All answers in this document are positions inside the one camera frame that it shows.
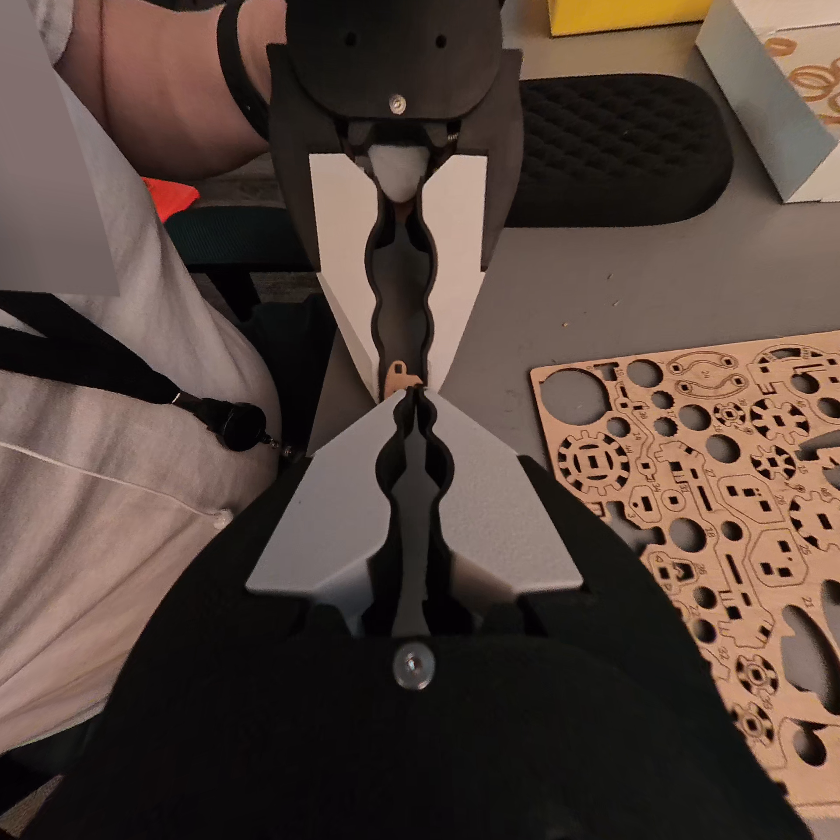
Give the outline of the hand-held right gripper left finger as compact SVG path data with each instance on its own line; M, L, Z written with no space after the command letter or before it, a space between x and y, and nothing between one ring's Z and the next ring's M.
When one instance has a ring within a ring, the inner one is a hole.
M372 636L391 636L403 584L393 489L406 471L417 387L393 394L308 462L246 589L336 607Z

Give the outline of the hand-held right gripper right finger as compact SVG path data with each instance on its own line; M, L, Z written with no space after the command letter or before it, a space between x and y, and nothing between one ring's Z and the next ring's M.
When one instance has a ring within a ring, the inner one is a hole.
M496 606L577 592L583 577L514 449L417 388L429 513L423 614L431 634L471 634Z

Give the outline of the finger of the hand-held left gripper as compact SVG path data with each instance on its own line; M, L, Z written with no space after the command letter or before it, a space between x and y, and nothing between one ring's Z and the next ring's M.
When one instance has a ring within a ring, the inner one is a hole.
M418 186L415 210L425 235L427 278L406 293L411 372L440 392L485 279L481 266L487 158L454 154Z
M373 324L379 299L371 284L371 254L384 221L382 190L346 154L310 154L309 167L318 279L355 369L379 403L381 352Z

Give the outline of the small wooden model part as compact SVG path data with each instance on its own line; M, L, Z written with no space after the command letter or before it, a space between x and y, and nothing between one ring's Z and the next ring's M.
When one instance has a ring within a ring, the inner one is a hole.
M387 400L395 393L410 389L418 385L424 385L423 379L407 370L407 365L402 360L395 360L391 363L385 374L382 388L382 400Z

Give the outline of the person's left forearm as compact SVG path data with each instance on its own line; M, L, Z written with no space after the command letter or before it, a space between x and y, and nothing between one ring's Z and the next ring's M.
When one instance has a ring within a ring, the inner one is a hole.
M224 79L221 13L140 1L74 3L58 73L142 176L200 182L269 150Z

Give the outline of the laser-cut wooden parts sheet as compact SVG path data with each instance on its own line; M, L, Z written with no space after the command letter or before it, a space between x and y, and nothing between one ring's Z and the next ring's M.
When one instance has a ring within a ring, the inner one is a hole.
M798 813L838 818L838 331L531 370L556 479L640 559Z

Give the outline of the dark green chair seat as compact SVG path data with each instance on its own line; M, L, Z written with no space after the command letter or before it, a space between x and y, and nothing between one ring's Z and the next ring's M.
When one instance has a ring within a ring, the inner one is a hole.
M312 271L285 208L190 208L172 215L164 227L191 272L225 267L257 272Z

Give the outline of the black badge reel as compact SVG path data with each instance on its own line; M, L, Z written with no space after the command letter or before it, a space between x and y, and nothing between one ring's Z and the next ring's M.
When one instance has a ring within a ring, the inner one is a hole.
M196 400L186 411L232 452L249 452L260 445L279 452L288 451L287 446L268 432L266 414L256 405L203 398Z

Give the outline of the black wrist band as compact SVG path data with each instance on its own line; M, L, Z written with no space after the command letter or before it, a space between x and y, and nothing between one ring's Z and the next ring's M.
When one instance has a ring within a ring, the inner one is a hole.
M270 140L270 106L251 81L238 39L238 16L244 1L225 2L217 19L217 57L223 78L237 108L258 136Z

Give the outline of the orange object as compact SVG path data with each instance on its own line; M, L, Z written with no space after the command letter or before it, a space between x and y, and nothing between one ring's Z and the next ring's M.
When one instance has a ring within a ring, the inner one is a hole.
M142 181L162 224L193 207L201 198L200 192L191 185L145 176Z

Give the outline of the black padded wrist rest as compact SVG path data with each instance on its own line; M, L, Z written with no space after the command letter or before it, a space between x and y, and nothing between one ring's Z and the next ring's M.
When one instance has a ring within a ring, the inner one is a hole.
M656 74L522 80L523 157L507 228L672 224L711 207L733 152L692 81Z

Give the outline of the yellow box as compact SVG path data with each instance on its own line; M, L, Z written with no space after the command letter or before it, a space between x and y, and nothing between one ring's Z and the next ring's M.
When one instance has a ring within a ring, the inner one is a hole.
M701 22L711 1L548 1L553 37Z

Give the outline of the pale blue cardboard box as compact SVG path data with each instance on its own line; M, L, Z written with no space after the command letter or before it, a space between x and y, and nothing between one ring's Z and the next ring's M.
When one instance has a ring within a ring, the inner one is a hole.
M784 203L839 200L839 2L715 1L702 58Z

